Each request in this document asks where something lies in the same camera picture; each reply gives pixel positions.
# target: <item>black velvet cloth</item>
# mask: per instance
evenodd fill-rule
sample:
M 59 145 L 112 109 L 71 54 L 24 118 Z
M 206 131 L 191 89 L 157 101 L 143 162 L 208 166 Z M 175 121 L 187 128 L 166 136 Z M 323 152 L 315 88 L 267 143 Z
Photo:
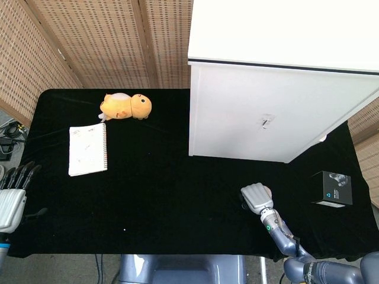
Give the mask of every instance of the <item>black velvet cloth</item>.
M 143 121 L 107 121 L 108 170 L 70 177 L 69 127 L 99 123 L 106 93 L 142 93 Z M 33 253 L 251 254 L 282 257 L 240 188 L 262 182 L 274 207 L 316 257 L 356 259 L 379 250 L 379 233 L 346 123 L 290 164 L 188 156 L 190 91 L 57 89 L 41 94 L 21 163 L 43 166 L 25 214 L 45 216 L 10 235 L 11 256 Z M 353 206 L 311 204 L 309 177 L 351 176 Z

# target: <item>orange plush toy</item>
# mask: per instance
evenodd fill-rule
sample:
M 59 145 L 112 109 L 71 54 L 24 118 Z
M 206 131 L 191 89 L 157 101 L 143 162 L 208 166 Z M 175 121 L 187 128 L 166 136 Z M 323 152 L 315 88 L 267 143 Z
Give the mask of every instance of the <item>orange plush toy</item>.
M 106 94 L 100 110 L 102 111 L 102 114 L 99 114 L 101 122 L 112 118 L 122 120 L 129 117 L 142 120 L 148 118 L 152 111 L 152 102 L 139 93 L 132 97 L 126 93 Z

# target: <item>spiral notebook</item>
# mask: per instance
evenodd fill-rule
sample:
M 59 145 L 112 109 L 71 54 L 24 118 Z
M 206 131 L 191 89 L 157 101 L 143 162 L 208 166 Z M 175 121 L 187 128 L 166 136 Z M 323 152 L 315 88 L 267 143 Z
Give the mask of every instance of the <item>spiral notebook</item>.
M 70 127 L 69 175 L 86 175 L 107 169 L 105 123 Z

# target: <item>floor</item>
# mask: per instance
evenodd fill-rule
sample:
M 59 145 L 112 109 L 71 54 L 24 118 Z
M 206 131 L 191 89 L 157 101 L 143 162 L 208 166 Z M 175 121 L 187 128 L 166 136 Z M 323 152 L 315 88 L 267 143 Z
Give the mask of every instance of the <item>floor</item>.
M 9 116 L 0 111 L 0 125 L 7 121 Z M 18 166 L 23 148 L 12 155 L 9 162 L 0 162 L 6 169 Z M 373 207 L 374 216 L 379 226 L 379 210 Z M 248 284 L 261 283 L 259 257 L 245 256 L 246 275 Z M 359 267 L 360 260 L 349 263 L 346 260 L 328 259 L 339 263 Z M 120 266 L 120 255 L 105 254 L 103 257 L 103 272 L 105 284 L 110 284 Z M 274 263 L 266 259 L 268 284 L 279 283 L 283 273 L 283 262 Z M 7 257 L 4 271 L 0 275 L 0 284 L 96 284 L 98 272 L 94 254 L 34 254 L 25 259 Z M 289 284 L 284 278 L 282 284 Z

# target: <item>product box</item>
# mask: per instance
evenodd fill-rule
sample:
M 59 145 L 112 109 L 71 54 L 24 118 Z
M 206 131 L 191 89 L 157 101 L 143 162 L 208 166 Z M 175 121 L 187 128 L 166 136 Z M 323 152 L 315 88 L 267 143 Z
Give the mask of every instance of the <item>product box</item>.
M 313 203 L 331 207 L 353 204 L 350 176 L 322 171 L 311 177 L 311 183 Z

